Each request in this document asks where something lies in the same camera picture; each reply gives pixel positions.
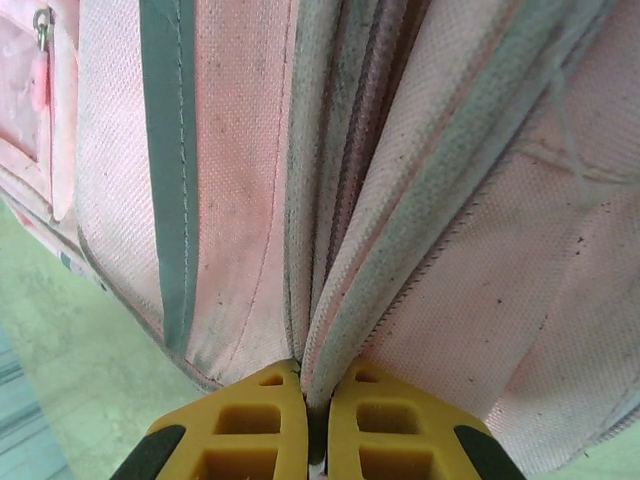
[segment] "metal zipper pull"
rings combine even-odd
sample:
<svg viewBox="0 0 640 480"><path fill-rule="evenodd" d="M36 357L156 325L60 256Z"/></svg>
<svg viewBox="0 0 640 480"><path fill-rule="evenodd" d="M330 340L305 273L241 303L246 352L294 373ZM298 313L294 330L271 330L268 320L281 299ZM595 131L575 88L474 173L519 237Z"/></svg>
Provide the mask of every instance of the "metal zipper pull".
<svg viewBox="0 0 640 480"><path fill-rule="evenodd" d="M41 8L33 15L33 29L38 36L38 50L46 52L49 48L49 34L51 23L51 9Z"/></svg>
<svg viewBox="0 0 640 480"><path fill-rule="evenodd" d="M31 65L31 105L36 112L42 112L49 103L49 40L53 26L51 20L50 8L37 10L33 15L33 29L36 31L39 50Z"/></svg>

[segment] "green floor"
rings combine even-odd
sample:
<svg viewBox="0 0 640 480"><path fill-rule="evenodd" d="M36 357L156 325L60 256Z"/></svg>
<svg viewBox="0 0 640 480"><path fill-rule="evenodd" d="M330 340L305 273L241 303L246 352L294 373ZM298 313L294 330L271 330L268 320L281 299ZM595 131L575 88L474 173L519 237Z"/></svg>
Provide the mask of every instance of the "green floor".
<svg viewBox="0 0 640 480"><path fill-rule="evenodd" d="M0 327L77 478L108 478L158 416L198 393L131 315L0 202ZM548 480L640 478L640 425Z"/></svg>

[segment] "front pocket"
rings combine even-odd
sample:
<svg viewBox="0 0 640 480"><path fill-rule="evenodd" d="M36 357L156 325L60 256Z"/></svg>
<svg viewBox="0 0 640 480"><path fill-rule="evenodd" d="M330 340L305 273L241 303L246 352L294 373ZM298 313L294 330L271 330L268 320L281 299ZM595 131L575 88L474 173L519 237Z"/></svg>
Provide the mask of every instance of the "front pocket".
<svg viewBox="0 0 640 480"><path fill-rule="evenodd" d="M43 219L71 208L75 47L56 11L0 0L0 182Z"/></svg>

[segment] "zipper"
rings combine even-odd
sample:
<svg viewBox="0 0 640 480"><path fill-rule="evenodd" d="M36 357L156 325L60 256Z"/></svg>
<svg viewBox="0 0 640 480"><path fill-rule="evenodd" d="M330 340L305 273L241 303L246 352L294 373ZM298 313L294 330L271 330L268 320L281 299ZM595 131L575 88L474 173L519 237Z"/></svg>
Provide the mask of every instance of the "zipper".
<svg viewBox="0 0 640 480"><path fill-rule="evenodd" d="M378 0L376 3L340 166L325 275L335 261L347 232L378 144L378 133L382 130L380 125L385 121L381 116L382 107L407 3L407 0Z"/></svg>
<svg viewBox="0 0 640 480"><path fill-rule="evenodd" d="M620 420L614 423L611 428L600 435L595 442L596 445L606 442L607 440L611 440L638 421L640 421L640 404L633 407L629 413L624 415Z"/></svg>
<svg viewBox="0 0 640 480"><path fill-rule="evenodd" d="M31 66L31 105L33 109L41 113L49 104L49 40L53 30L52 12L50 8L42 8L33 15L33 29L36 33L38 54L33 59Z"/></svg>

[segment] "pink bag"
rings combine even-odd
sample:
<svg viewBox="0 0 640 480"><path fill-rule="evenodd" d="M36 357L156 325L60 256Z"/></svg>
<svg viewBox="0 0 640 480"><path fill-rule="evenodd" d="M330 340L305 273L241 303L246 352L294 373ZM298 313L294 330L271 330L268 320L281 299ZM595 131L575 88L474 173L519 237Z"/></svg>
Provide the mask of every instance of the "pink bag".
<svg viewBox="0 0 640 480"><path fill-rule="evenodd" d="M204 389L363 355L549 471L640 416L638 19L0 0L0 192Z"/></svg>

